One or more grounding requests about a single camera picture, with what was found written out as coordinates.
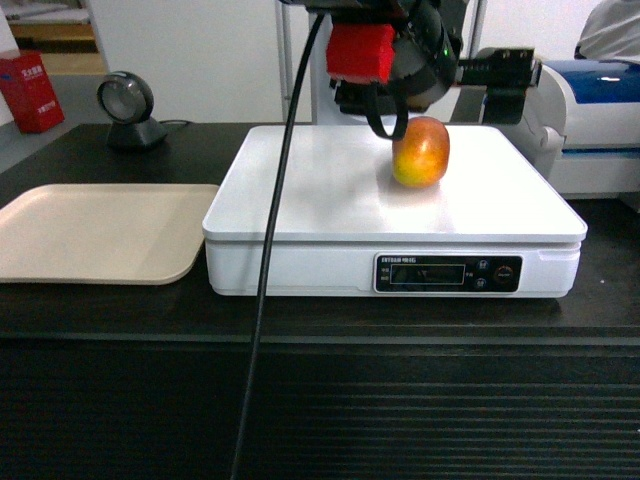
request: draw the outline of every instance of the dark countertop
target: dark countertop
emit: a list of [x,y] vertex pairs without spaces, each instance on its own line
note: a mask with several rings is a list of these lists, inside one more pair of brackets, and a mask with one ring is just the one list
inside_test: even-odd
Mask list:
[[[0,206],[49,183],[217,183],[251,125],[191,124],[148,154],[116,154],[108,126],[81,125],[0,175]],[[570,202],[588,223],[575,285],[560,299],[269,297],[277,343],[640,345],[640,216],[617,200]],[[253,297],[223,297],[201,251],[159,287],[0,285],[0,338],[246,341]]]

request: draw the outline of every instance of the red apple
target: red apple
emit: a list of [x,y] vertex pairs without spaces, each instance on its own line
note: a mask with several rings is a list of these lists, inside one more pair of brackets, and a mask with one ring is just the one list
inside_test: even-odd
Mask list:
[[393,176],[402,185],[422,188],[435,184],[447,172],[449,132],[432,117],[409,119],[402,140],[393,142]]

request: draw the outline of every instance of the digital scale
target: digital scale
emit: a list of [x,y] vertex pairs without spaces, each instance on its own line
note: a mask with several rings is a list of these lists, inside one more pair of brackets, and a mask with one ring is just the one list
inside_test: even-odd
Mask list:
[[[296,126],[267,293],[566,295],[586,224],[497,129],[447,129],[447,173],[413,189],[368,126]],[[203,221],[217,293],[256,294],[283,132],[249,132]]]

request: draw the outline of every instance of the printer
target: printer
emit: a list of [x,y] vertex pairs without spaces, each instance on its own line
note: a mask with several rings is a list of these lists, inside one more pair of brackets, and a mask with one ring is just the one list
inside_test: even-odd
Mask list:
[[521,121],[496,127],[563,197],[640,209],[640,65],[547,61]]

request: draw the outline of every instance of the beige tray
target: beige tray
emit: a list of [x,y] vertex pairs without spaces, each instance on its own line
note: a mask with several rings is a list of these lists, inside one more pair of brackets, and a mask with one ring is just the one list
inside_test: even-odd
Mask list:
[[162,285],[184,276],[218,187],[57,184],[0,210],[0,282]]

